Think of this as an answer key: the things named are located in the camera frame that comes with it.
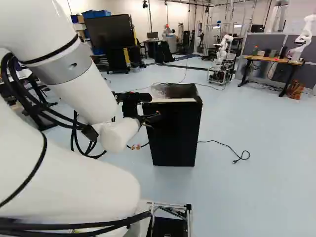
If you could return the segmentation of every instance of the computer monitor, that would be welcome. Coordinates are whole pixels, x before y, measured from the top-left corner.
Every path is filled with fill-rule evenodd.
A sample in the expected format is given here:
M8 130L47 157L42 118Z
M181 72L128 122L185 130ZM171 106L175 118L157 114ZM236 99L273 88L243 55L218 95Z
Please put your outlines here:
M149 39L158 39L158 32L148 32L147 38Z
M252 25L250 31L253 33L260 33L263 32L263 25Z
M128 14L85 19L85 25L95 48L135 46L135 37Z

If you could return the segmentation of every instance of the cubicle partition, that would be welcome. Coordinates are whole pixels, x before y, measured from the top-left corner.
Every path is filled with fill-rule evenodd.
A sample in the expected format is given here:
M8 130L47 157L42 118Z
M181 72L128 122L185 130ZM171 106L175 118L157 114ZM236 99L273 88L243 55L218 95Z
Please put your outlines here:
M298 47L294 43L298 35L287 35L284 33L248 33L243 41L241 55L251 55L254 46L258 46L259 50L275 49L280 52L283 45L287 46L288 50ZM312 43L305 48L302 53L302 58L305 64L298 68L294 74L294 79L303 83L306 88L313 88L316 84L316 37L313 37ZM245 59L239 60L238 70L236 72L236 79L241 79L244 67L246 64ZM271 69L271 64L268 62L256 62L260 70L253 73L256 79L269 79L268 72ZM291 68L288 65L277 64L273 67L274 74L271 78L272 81L285 82L290 74Z

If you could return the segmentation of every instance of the black cable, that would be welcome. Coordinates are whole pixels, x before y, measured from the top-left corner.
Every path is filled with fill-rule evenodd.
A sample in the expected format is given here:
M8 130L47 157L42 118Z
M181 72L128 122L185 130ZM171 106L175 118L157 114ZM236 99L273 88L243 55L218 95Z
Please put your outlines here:
M73 120L71 118L68 118L67 116L64 116L54 110L52 110L50 107L48 107L47 105L41 103L39 100L37 100L21 83L20 80L16 74L16 70L15 70L15 63L17 63L17 59L14 57L14 55L12 53L8 53L6 55L6 58L3 58L2 62L1 62L1 71L4 70L6 71L7 66L9 67L9 71L10 74L12 76L12 79L15 81L16 83L16 87L18 89L18 95L17 92L12 88L12 86L10 85L10 81L4 81L5 84L9 87L11 93L14 95L14 97L16 97L19 101L21 102L27 102L27 100L25 99L28 98L30 101L32 101L34 104L36 104L38 106L38 113L43 116L44 118L46 118L47 120L58 124L59 126L65 127L65 128L72 128L72 126L68 125L68 124L64 124L58 120L56 120L55 118L52 118L51 116L45 114L43 111L47 111L63 120L69 121L69 122L73 122ZM78 130L83 130L83 128L85 127L85 124L78 122Z
M128 217L118 221L108 222L92 222L79 224L23 224L23 223L0 223L0 230L16 230L16 231L56 231L56 230L72 230L72 229L88 229L107 226L130 225L139 220L143 220L151 216L149 211L142 212L132 217Z
M89 153L92 151L90 145L89 145L88 149L86 150L86 152L83 152L83 150L81 149L81 147L79 145L79 141L78 141L78 137L77 137L77 129L76 129L76 125L75 125L77 123L77 117L78 117L78 113L76 111L74 111L74 126L73 126L73 131L71 134L71 150L74 151L74 142L73 141L75 141L76 147L81 155L83 155L85 157L92 158L92 159L100 158L107 151L103 151L101 154L99 154L97 156L90 156Z
M129 226L131 224L134 224L136 222L139 222L143 219L152 217L151 212L146 211L143 213L140 213L138 215L126 218L124 220L120 220L120 221L115 221L117 224L112 225L110 227L104 228L104 229L100 229L100 230L96 230L96 231L90 231L90 232L85 232L85 233L78 233L78 234L61 234L61 233L43 233L43 232L31 232L31 231L26 231L29 229L32 230L48 230L47 228L49 228L49 230L71 230L71 229L75 229L72 227L79 227L76 229L86 229L86 228L92 228L92 226L95 227L104 227L104 226L108 226L109 222L99 222L99 223L84 223L84 224L61 224L61 225L50 225L51 227L44 227L47 225L43 225L42 227L40 227L41 225L36 225L36 227L32 227L33 224L23 224L24 227L26 227L25 229L21 229L21 230L16 230L16 229L9 229L7 228L7 225L5 226L5 230L1 230L0 229L0 234L3 235L10 235L10 236L17 236L17 237L72 237L72 236L77 236L77 237L91 237L91 236L97 236L97 235L101 235L116 229L119 229L121 227L124 226Z
M143 147L147 146L148 144L149 144L149 142L146 143L145 145L140 146L140 148L143 148Z
M226 144L224 144L224 143L221 143L221 142L218 142L218 141L215 141L215 140L199 141L198 143L208 143L208 142L216 142L216 143L218 143L218 144L220 144L220 145L222 145L222 146L225 146L225 147L228 147L229 149L231 149L231 151L233 151L233 152L235 153L235 155L238 157L238 159L236 159L236 160L233 161L233 164L236 164L236 163L237 163L238 161L240 161L240 160L247 160L247 159L250 158L250 152L249 152L249 151L245 150L245 151L243 151L243 152L241 153L241 156L239 156L229 145L226 145ZM248 153L248 157L247 157L247 158L243 158L243 154L244 154L244 153Z
M39 156L38 161L36 162L33 170L31 171L31 173L28 175L28 177L23 181L23 183L9 196L7 197L5 200L3 200L0 203L0 208L2 208L4 205L6 205L8 202L10 202L12 199L14 199L16 196L19 195L19 193L21 193L24 188L27 186L27 184L32 180L32 178L35 176L36 172L38 171L44 157L46 154L46 150L47 150L47 138L46 136L42 133L42 137L43 137L43 148L41 151L41 154Z
M248 83L255 83L255 84L261 85L263 89L267 89L267 90L272 90L272 91L282 91L283 90L282 87L278 87L278 86L270 85L270 84L266 84L266 83L259 83L256 81L249 81Z
M269 80L272 80L272 78L269 77L269 73L270 73L270 71L271 71L271 69L272 69L272 66L273 66L274 64L275 64L275 62L271 63L271 66L270 66L270 68L269 68L269 70L268 70L268 73L267 73L267 77L268 77Z
M201 86L206 86L206 87L211 87L211 88L213 88L214 90L225 90L226 89L226 85L227 85L227 83L225 84L225 86L224 86L224 88L222 88L222 89L217 89L217 88L215 88L215 87L212 87L211 85L203 85L203 84L199 84L199 83L195 83L195 85L201 85Z

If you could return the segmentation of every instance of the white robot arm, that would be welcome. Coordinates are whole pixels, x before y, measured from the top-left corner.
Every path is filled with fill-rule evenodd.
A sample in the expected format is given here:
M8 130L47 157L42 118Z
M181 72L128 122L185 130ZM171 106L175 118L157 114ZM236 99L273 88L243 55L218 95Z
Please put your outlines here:
M228 46L227 42L232 42L234 37L229 35L224 35L221 43L214 44L215 47L218 47L218 52L216 53L218 60L224 60L226 58L227 52L226 48Z
M15 6L19 19L10 21ZM133 118L108 122L118 111L117 102L60 5L55 0L13 0L5 8L0 16L0 46L11 51L88 124L98 124L97 132L105 134L100 139L105 150L123 150L140 124Z
M109 122L118 110L116 99L57 1L10 0L2 5L0 47L95 126L104 149L125 148L139 121ZM120 220L135 213L140 186L131 174L59 148L45 137L43 141L1 97L0 111L0 217L53 224ZM6 203L39 157L43 160L31 182Z
M316 15L309 15L304 18L306 24L301 35L295 40L295 43L301 45L300 47L291 49L287 53L287 57L292 61L299 61L303 50L312 42L312 24L316 20Z

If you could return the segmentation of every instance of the black box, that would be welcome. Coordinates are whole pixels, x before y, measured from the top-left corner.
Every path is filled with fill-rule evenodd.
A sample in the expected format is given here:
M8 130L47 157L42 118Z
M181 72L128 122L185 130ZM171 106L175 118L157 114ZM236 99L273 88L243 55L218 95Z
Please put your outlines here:
M153 164L194 166L202 112L195 84L157 85L153 92L153 101L143 103L144 115L161 113L161 120L147 127Z

